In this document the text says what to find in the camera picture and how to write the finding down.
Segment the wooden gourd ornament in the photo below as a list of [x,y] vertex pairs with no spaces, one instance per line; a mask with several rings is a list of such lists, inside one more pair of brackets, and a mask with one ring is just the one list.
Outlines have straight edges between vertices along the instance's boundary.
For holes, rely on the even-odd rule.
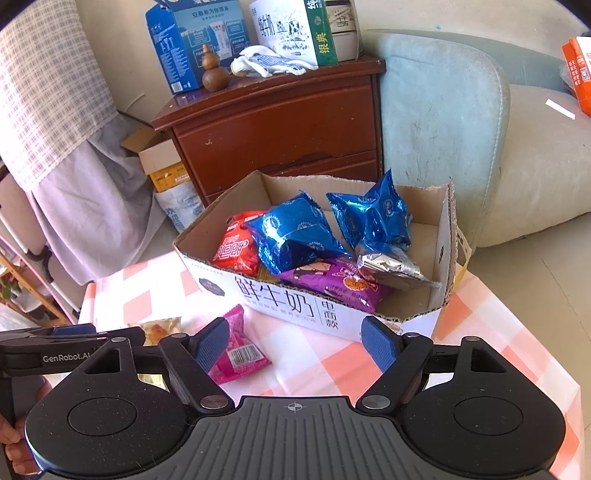
[[202,66],[205,69],[201,82],[210,92],[223,90],[230,83],[230,73],[220,67],[220,59],[209,45],[203,45]]

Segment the pink snack bag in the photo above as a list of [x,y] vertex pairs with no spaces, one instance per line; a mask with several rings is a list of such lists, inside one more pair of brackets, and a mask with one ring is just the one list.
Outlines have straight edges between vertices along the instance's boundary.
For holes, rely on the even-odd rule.
[[218,385],[238,380],[271,365],[271,361],[244,335],[244,309],[237,305],[223,316],[230,324],[228,348],[209,372]]

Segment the silver foil wrapper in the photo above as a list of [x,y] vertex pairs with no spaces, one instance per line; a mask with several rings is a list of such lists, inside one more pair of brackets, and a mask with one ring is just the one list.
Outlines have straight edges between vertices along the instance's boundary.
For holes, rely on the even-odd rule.
[[388,252],[374,251],[360,243],[357,254],[357,268],[368,280],[374,279],[380,285],[398,290],[412,290],[419,287],[439,288],[439,282],[433,282],[421,273],[404,250],[390,245]]

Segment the checkered fabric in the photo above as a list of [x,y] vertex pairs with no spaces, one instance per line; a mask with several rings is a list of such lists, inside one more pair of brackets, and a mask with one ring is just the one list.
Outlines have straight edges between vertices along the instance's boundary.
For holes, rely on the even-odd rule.
[[23,190],[115,115],[74,0],[37,0],[0,31],[0,156]]
[[[202,291],[172,252],[91,284],[80,321],[110,330],[144,320],[181,316],[182,330],[194,334],[236,303],[239,299]],[[380,375],[360,343],[245,310],[245,333],[273,365],[224,384],[224,390],[235,401],[242,395],[348,395],[355,403]],[[567,433],[551,472],[560,480],[581,480],[584,437],[579,385],[501,301],[469,273],[442,312],[433,339],[457,345],[467,335],[484,338],[561,408]]]

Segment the orange package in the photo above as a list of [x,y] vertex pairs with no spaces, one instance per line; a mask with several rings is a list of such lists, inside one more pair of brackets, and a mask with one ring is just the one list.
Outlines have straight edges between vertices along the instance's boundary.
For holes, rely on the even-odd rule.
[[571,38],[562,46],[580,109],[591,116],[591,38]]

